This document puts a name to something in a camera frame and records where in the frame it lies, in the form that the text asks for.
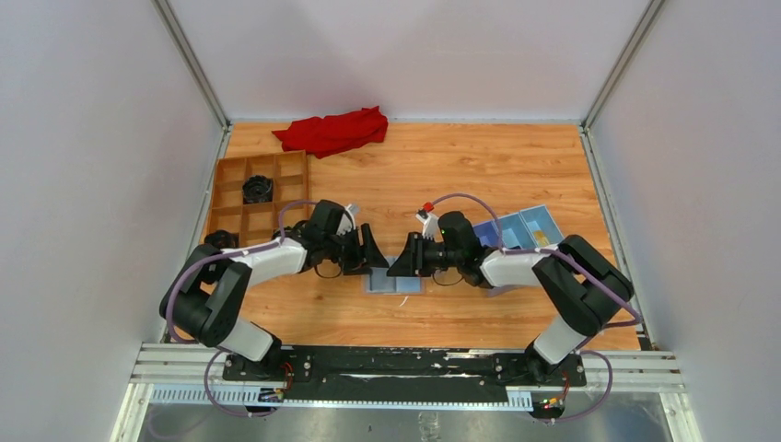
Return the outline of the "blue plastic box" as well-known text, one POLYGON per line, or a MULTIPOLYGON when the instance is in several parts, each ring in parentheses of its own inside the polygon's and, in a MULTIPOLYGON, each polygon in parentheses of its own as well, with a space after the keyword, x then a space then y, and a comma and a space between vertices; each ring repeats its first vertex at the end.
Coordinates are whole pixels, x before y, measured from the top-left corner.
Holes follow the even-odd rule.
POLYGON ((540 287, 542 283, 532 267, 545 257, 542 249, 555 250, 564 239, 546 205, 501 215, 497 221, 480 222, 472 231, 480 244, 490 249, 480 265, 485 272, 488 297, 523 287, 540 287))

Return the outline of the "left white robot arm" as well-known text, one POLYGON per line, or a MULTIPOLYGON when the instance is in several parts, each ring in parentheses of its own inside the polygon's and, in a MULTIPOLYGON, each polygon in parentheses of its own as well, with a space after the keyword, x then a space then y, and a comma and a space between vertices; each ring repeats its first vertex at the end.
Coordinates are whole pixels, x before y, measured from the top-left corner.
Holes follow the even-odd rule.
POLYGON ((282 368, 283 358, 276 351, 281 341, 241 318, 246 293, 277 277, 313 270, 325 261, 337 264, 341 275, 390 266, 369 224, 358 225, 348 207, 320 200, 309 218, 281 226, 263 244, 239 249, 197 246, 162 297, 159 314, 173 340, 240 355, 256 378, 270 380, 282 368))

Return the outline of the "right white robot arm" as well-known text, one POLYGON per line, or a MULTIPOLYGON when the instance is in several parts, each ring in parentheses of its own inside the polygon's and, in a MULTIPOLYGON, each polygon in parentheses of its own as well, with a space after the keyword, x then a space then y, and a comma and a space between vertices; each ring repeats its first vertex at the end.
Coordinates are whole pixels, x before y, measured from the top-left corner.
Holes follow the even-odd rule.
POLYGON ((454 268, 474 287, 538 286, 548 296, 557 314, 525 352, 527 374, 538 384, 559 377, 562 361, 605 330, 620 309, 639 318, 630 305, 631 281, 579 235, 542 248, 508 248, 485 242, 460 211, 435 216, 425 207, 416 216, 423 229, 408 234, 389 276, 431 277, 454 268))

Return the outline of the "red cloth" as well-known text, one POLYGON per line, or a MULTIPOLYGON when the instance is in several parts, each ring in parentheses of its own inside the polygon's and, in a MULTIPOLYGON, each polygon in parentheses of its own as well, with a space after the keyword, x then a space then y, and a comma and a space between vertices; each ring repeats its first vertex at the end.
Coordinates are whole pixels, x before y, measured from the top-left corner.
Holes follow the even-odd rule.
POLYGON ((389 127, 379 106, 344 114, 310 117, 291 122, 286 129, 272 131, 284 151, 303 151, 325 158, 382 143, 389 127))

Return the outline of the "black round part upper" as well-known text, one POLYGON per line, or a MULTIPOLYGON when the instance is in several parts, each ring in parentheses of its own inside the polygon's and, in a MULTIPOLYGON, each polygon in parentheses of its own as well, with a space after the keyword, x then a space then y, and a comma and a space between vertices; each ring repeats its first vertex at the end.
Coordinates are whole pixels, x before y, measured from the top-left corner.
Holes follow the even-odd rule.
POLYGON ((244 204, 269 203, 274 198, 274 180, 264 175, 252 175, 242 184, 244 204))

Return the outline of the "black round part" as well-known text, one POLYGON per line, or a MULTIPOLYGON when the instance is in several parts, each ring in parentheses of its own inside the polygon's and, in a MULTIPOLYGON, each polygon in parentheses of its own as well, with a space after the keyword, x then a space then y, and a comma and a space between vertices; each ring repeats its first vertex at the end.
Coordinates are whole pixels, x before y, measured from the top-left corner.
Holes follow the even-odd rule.
POLYGON ((269 203, 274 198, 274 180, 264 175, 252 175, 242 184, 244 204, 269 203))
POLYGON ((204 244, 217 249, 236 249, 239 247, 239 235, 224 229, 218 229, 204 237, 204 244))

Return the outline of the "brown compartment tray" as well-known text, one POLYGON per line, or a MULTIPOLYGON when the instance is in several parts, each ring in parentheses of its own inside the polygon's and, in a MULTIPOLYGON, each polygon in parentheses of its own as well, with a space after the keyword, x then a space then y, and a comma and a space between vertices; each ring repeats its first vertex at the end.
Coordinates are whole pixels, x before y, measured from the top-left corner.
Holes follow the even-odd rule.
POLYGON ((270 240, 278 228, 309 216, 309 162, 305 154, 283 152, 217 161, 202 239, 220 247, 248 247, 270 240))

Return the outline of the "black round part lower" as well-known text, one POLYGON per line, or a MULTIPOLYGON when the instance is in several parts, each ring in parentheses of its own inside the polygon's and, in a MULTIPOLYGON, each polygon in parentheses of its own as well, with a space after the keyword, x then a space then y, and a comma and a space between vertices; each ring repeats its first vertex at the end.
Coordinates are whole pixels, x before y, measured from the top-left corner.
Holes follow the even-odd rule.
POLYGON ((218 229, 204 237, 204 244, 217 249, 236 249, 239 247, 239 235, 224 229, 218 229))

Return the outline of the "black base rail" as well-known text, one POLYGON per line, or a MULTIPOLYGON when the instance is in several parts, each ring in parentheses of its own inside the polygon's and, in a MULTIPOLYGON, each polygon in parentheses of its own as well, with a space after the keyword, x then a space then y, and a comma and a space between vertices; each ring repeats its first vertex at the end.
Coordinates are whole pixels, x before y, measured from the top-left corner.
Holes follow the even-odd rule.
POLYGON ((510 387, 587 384, 577 355, 549 369, 519 351, 316 345, 283 346, 260 363, 230 355, 221 378, 281 382, 289 400, 469 404, 506 401, 510 387))

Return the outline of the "aluminium frame rail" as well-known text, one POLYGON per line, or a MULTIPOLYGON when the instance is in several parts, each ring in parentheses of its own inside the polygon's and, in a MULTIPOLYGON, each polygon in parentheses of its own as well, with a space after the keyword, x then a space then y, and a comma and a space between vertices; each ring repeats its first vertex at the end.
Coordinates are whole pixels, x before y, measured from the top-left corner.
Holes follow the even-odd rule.
POLYGON ((542 380, 517 350, 284 346, 270 363, 197 345, 146 343, 136 358, 111 439, 140 437, 151 405, 217 403, 240 415, 274 410, 413 410, 542 414, 562 423, 587 400, 588 416, 651 396, 675 441, 698 441, 678 362, 663 351, 584 351, 542 380))

